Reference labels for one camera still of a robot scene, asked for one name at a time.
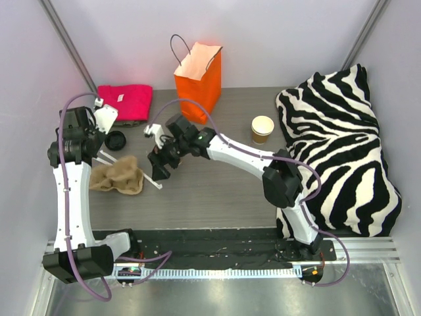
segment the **gray tabletop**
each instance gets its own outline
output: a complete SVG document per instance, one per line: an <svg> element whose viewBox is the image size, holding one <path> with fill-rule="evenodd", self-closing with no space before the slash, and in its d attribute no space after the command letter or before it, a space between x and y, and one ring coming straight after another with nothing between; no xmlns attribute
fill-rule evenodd
<svg viewBox="0 0 421 316"><path fill-rule="evenodd" d="M275 108L275 96L282 90L223 89L212 117L227 137L259 149L277 151L285 147ZM154 92L151 117L175 98L175 90ZM167 108L157 123L165 124L167 119L179 112L179 105L174 104ZM251 121L258 115L267 115L275 122L275 131L264 145L255 145L251 141ZM126 135L127 145L122 151L112 154L116 158L135 155L139 167L151 176L147 154L154 142L143 137L144 127L142 124L134 128L119 128ZM90 191L92 229L275 226L275 208L265 200L262 183L253 175L201 157L184 157L176 170L169 171L171 177L161 181L161 190L145 181L143 191L136 196L125 196L115 190Z"/></svg>

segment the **metal floor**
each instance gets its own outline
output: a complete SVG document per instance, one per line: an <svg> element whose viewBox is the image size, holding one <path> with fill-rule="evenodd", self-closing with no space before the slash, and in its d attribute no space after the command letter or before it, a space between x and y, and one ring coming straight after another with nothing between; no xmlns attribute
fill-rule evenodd
<svg viewBox="0 0 421 316"><path fill-rule="evenodd" d="M344 268L331 265L325 268L325 273L333 280ZM98 281L89 285L103 290ZM156 280L133 288L115 288L112 294L109 303L77 302L75 299L89 299L89 294L78 285L58 282L47 315L399 315L385 271L379 264L354 265L343 283L330 288L304 286L296 278Z"/></svg>

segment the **paper coffee cup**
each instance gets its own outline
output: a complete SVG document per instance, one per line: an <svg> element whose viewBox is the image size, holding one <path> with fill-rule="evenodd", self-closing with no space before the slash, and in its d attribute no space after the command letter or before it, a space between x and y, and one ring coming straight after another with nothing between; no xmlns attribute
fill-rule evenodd
<svg viewBox="0 0 421 316"><path fill-rule="evenodd" d="M251 122L251 137L256 144L264 144L275 128L274 121L263 115L255 117Z"/></svg>

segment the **metal pole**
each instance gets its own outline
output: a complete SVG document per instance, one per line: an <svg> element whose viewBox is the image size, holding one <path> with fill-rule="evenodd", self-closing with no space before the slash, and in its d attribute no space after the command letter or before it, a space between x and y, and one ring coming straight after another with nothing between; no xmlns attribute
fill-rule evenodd
<svg viewBox="0 0 421 316"><path fill-rule="evenodd" d="M43 7L45 14L47 14L48 18L50 19L50 22L54 26L54 29L56 30L57 34L59 35L64 47L67 49L70 57L72 58L74 64L76 65L76 68L79 70L80 74L84 78L87 86L90 88L92 92L97 92L97 86L92 80L91 75L87 71L87 68L85 67L85 64L80 58L80 55L78 51L76 50L72 40L70 39L70 36L68 35L66 28L64 27L63 23L61 22L61 19L59 15L57 14L56 10L54 9L53 4L50 0L38 0L41 6Z"/></svg>
<svg viewBox="0 0 421 316"><path fill-rule="evenodd" d="M342 70L348 69L354 62L355 58L357 57L358 53L360 52L362 45L365 43L368 35L372 31L374 25L376 25L379 17L384 12L386 5L389 3L389 0L377 0L376 4L374 5L370 15L368 16L360 34L357 37L353 47L351 48L350 52L348 53L345 62L342 65Z"/></svg>

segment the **bag handle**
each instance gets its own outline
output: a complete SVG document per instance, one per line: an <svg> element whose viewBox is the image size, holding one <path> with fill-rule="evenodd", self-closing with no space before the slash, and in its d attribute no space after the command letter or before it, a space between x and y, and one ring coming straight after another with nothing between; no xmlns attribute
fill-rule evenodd
<svg viewBox="0 0 421 316"><path fill-rule="evenodd" d="M184 40L184 39L183 39L180 35L178 35L178 34L172 34L171 39L170 39L170 47L171 47L171 51L172 51L172 53L174 54L174 57L177 59L177 61L178 61L178 63L180 64L180 66L181 66L181 65L182 65L182 62L178 59L178 57L177 57L176 53L174 52L174 49L172 48L172 39L174 38L174 36L179 37L179 38L183 41L184 45L186 45L187 50L189 51L189 55L191 55L191 53L190 53L190 48L189 48L189 46L186 44L186 41L185 41L185 40Z"/></svg>
<svg viewBox="0 0 421 316"><path fill-rule="evenodd" d="M221 48L220 49L218 49L218 51L216 52L216 54L215 55L213 55L213 57L210 59L210 61L208 62L208 64L206 65L206 71L208 71L208 67L209 67L209 65L211 64L211 61L213 61L214 59L215 59L215 57L219 54L219 52L221 51L221 49L222 49L223 47L221 46Z"/></svg>

